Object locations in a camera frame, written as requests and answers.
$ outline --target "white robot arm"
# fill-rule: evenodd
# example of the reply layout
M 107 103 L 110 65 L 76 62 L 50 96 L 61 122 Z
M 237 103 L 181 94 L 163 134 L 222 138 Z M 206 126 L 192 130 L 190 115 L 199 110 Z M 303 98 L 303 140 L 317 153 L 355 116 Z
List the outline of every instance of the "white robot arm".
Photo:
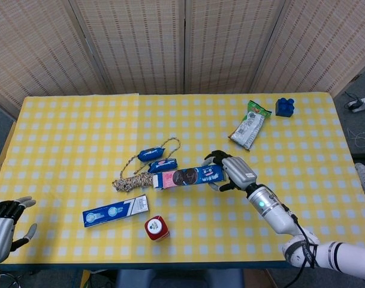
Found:
M 277 234 L 289 234 L 293 238 L 283 247 L 285 259 L 296 267 L 322 267 L 365 279 L 365 248 L 341 242 L 319 243 L 310 231 L 303 229 L 297 217 L 268 187 L 256 184 L 257 175 L 240 158 L 222 151 L 213 151 L 205 158 L 203 165 L 222 165 L 230 183 L 218 187 L 218 191 L 239 189 Z

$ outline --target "blue toy block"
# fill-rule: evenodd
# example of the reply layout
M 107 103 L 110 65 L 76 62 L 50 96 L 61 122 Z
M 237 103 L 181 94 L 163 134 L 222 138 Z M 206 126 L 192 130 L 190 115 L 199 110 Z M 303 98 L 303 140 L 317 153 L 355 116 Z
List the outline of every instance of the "blue toy block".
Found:
M 294 113 L 294 100 L 285 98 L 278 99 L 276 102 L 276 115 L 290 117 Z

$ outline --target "blue snack package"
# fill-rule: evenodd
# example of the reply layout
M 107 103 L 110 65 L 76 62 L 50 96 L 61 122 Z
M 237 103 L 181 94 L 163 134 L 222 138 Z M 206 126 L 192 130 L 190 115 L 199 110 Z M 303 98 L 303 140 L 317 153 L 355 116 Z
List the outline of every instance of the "blue snack package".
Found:
M 162 159 L 149 164 L 149 173 L 158 173 L 177 168 L 177 160 L 174 158 Z
M 142 150 L 137 156 L 142 162 L 148 162 L 150 160 L 158 159 L 163 155 L 165 148 L 153 147 L 146 150 Z

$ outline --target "cookie image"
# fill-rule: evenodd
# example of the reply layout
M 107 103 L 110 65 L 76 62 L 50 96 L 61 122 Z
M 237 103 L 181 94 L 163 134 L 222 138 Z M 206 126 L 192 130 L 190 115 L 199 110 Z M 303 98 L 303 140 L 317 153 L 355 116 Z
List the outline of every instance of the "cookie image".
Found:
M 183 180 L 186 184 L 191 185 L 196 183 L 198 179 L 198 173 L 194 168 L 186 169 L 183 174 Z
M 173 182 L 178 186 L 183 185 L 183 173 L 181 170 L 175 171 L 175 173 L 173 174 Z

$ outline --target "woven room divider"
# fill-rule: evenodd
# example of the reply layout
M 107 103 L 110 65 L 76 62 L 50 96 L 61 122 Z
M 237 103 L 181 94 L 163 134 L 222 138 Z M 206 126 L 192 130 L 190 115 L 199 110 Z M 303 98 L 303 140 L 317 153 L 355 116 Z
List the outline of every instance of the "woven room divider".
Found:
M 283 3 L 187 0 L 185 93 L 247 92 Z
M 365 0 L 0 0 L 0 106 L 30 95 L 326 91 L 365 67 Z
M 251 92 L 336 96 L 365 67 L 365 0 L 290 0 Z
M 0 105 L 11 115 L 31 95 L 107 93 L 88 53 L 61 1 L 0 0 Z

